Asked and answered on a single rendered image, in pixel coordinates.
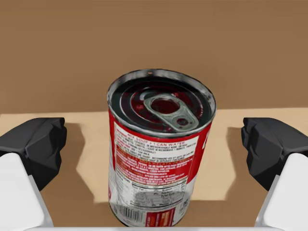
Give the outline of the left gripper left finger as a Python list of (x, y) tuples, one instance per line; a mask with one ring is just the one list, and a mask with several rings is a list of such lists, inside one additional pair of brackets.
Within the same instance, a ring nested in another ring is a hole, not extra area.
[(0, 227), (53, 227), (40, 192), (59, 173), (64, 123), (34, 118), (0, 136)]

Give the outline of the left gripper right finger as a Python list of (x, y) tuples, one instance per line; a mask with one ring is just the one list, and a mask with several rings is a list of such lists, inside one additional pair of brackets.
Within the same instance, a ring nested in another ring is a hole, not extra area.
[(308, 227), (308, 136), (269, 117), (245, 117), (249, 174), (267, 190), (256, 227)]

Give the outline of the red and white can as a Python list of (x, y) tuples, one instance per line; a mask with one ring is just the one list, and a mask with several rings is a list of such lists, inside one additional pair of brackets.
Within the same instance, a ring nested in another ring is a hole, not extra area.
[(185, 215), (217, 104), (199, 80), (165, 69), (117, 78), (107, 93), (108, 202), (128, 227), (171, 227)]

